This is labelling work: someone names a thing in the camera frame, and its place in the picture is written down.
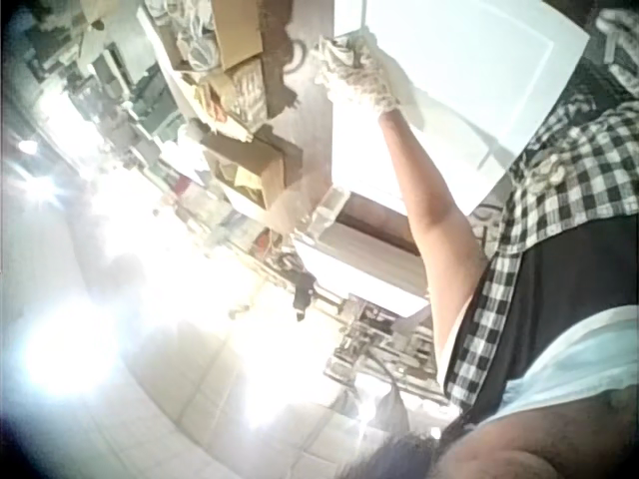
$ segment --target hand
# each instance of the hand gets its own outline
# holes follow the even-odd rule
[[[596,21],[597,28],[610,37],[616,35],[616,43],[623,48],[639,69],[639,14],[629,10],[604,9]],[[611,65],[610,73],[634,97],[639,98],[639,77],[620,65]]]
[[[372,58],[363,39],[329,40],[318,45],[320,70],[316,83],[324,85],[336,104],[358,105],[379,117],[397,108],[381,66]]]

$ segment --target white board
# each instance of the white board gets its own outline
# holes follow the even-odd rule
[[[335,0],[336,36],[362,19],[413,132],[466,214],[523,151],[588,40],[532,0]],[[348,106],[333,108],[332,182],[406,214],[376,119]]]

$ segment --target checkered apron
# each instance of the checkered apron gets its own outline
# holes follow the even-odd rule
[[[521,259],[527,249],[593,220],[639,213],[639,100],[602,115],[576,89],[558,102],[510,169],[499,242],[478,293],[469,333],[453,358],[446,395],[467,410],[499,344]]]

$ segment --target person in background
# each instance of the person in background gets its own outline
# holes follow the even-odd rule
[[[597,26],[639,66],[638,15],[604,10]],[[428,277],[438,380],[462,411],[439,441],[390,438],[339,477],[636,473],[636,75],[613,67],[616,80],[597,96],[591,70],[577,69],[510,169],[488,258],[364,42],[321,39],[319,56],[331,100],[378,118]]]

